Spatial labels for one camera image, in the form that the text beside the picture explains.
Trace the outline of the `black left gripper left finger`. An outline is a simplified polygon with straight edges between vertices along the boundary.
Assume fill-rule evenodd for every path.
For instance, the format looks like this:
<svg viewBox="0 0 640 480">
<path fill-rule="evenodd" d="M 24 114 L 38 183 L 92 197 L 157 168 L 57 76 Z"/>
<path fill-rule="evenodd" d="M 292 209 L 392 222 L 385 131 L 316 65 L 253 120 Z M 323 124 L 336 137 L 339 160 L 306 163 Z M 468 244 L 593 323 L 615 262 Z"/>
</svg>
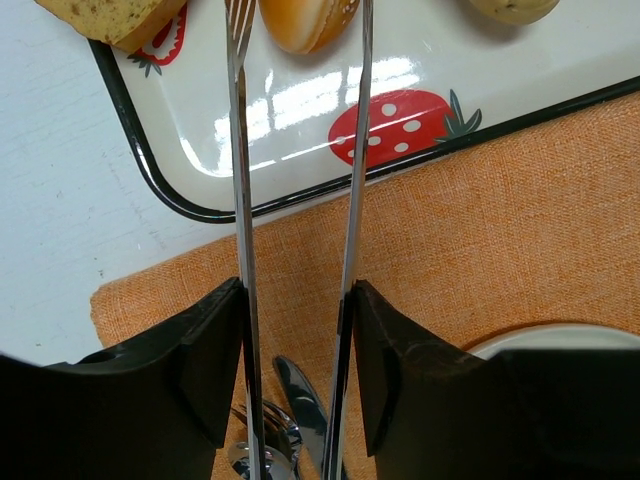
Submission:
<svg viewBox="0 0 640 480">
<path fill-rule="evenodd" d="M 208 479 L 242 338 L 231 278 L 187 309 L 75 364 L 1 359 L 5 479 Z"/>
</svg>

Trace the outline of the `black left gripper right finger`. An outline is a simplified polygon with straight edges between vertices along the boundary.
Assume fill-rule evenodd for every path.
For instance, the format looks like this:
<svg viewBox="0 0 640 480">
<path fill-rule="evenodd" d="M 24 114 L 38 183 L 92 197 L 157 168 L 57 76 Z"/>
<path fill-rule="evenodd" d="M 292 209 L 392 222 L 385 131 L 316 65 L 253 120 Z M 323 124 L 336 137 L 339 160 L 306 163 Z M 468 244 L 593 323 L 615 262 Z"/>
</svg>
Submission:
<svg viewBox="0 0 640 480">
<path fill-rule="evenodd" d="M 366 450 L 380 479 L 635 479 L 637 349 L 481 359 L 354 291 Z"/>
</svg>

